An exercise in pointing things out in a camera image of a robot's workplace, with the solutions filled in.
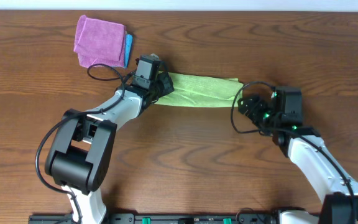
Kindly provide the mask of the green microfiber cloth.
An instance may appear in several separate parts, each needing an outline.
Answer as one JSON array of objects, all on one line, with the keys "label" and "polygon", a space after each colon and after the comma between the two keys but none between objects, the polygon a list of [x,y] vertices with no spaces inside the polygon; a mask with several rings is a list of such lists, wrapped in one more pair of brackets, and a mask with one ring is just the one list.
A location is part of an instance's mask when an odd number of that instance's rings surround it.
[{"label": "green microfiber cloth", "polygon": [[213,78],[169,73],[174,91],[158,99],[157,105],[191,108],[230,108],[243,86],[237,78]]}]

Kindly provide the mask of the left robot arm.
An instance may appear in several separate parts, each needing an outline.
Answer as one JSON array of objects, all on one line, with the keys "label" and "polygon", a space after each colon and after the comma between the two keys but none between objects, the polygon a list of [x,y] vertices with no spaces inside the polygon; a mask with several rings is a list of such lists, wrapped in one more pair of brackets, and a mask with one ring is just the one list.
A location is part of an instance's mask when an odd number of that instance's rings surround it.
[{"label": "left robot arm", "polygon": [[73,223],[102,223],[107,208],[101,185],[109,169],[117,131],[138,117],[161,97],[174,91],[167,72],[130,76],[132,81],[117,88],[112,98],[87,110],[67,110],[57,127],[45,173],[53,178],[56,190],[68,195]]}]

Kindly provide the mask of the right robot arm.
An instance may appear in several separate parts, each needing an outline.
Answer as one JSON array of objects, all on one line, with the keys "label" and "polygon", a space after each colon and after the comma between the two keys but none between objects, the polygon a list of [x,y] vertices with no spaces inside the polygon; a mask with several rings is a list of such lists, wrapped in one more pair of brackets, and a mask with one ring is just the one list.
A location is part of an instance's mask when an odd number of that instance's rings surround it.
[{"label": "right robot arm", "polygon": [[302,171],[322,203],[319,215],[281,209],[276,223],[357,223],[358,181],[329,152],[317,130],[303,125],[301,94],[273,92],[271,100],[251,95],[237,101],[238,110],[258,132],[271,135],[285,157]]}]

